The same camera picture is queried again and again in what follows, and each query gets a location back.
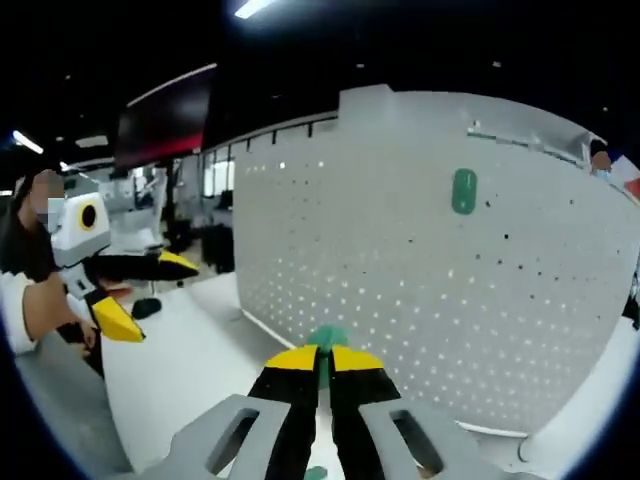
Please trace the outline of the person's left hand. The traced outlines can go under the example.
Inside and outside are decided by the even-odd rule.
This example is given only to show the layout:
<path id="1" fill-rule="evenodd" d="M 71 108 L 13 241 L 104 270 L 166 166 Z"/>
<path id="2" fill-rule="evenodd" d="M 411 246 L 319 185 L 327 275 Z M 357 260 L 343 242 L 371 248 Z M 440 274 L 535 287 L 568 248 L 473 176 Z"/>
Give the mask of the person's left hand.
<path id="1" fill-rule="evenodd" d="M 52 302 L 55 306 L 56 331 L 81 356 L 88 356 L 96 346 L 96 330 L 72 311 L 64 290 L 56 291 Z"/>

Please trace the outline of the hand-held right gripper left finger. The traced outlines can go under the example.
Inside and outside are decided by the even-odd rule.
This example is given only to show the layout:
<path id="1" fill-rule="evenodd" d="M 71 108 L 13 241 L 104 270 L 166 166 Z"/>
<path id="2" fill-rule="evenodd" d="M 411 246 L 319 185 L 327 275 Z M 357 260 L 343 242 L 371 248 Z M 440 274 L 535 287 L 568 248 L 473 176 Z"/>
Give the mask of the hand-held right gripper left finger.
<path id="1" fill-rule="evenodd" d="M 268 360 L 233 394 L 174 435 L 169 454 L 137 479 L 302 479 L 316 437 L 320 354 L 304 345 Z"/>

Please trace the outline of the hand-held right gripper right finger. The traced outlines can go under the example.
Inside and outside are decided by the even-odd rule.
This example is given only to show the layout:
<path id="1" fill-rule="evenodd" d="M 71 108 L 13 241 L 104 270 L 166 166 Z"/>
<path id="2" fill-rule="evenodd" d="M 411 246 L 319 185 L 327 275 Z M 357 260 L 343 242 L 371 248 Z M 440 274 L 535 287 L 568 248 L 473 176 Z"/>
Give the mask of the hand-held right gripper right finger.
<path id="1" fill-rule="evenodd" d="M 347 479 L 534 479 L 482 458 L 473 436 L 401 396 L 381 360 L 335 345 L 329 355 L 332 436 Z"/>

